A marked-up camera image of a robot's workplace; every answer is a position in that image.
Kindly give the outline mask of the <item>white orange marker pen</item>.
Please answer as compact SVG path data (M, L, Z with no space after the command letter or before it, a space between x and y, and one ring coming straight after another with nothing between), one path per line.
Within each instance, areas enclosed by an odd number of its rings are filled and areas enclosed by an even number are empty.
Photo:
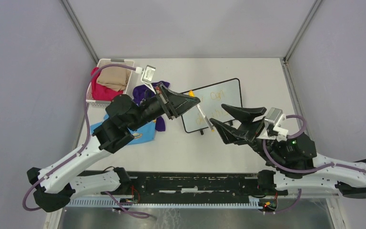
M201 117L205 120L207 126L210 128L211 132L214 132L214 127L208 117L206 116L205 112L202 110L201 106L199 104L196 105Z

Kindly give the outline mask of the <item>black framed whiteboard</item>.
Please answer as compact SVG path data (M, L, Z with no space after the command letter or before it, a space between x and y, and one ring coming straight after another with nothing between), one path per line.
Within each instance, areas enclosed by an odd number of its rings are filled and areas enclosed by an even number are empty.
M238 78L192 89L192 92L200 99L199 106L207 118L214 118L229 125L233 125L234 118L221 105L243 106L241 85ZM209 127L196 107L182 115L182 122L186 133L196 131L203 133Z

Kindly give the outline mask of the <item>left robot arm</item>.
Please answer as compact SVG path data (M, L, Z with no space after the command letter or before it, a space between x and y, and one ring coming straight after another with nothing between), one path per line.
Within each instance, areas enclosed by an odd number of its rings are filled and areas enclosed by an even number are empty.
M46 168L29 169L31 187L27 193L33 195L37 209L54 212L75 198L94 193L126 194L131 180L122 167L96 175L83 173L128 145L134 139L132 131L162 115L175 119L200 103L199 98L171 91L162 83L155 92L155 96L141 104L126 94L114 97L105 109L108 118L94 130L88 130L81 146Z

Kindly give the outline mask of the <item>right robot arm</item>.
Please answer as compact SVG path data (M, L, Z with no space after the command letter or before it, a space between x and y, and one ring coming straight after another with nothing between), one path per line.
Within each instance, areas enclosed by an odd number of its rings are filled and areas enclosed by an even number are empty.
M210 119L225 144L247 145L265 160L266 170L257 175L256 189L263 195L290 189L338 190L346 198L366 199L366 159L346 162L318 153L306 126L290 134L282 122L292 119L281 109L222 108L240 126L235 128Z

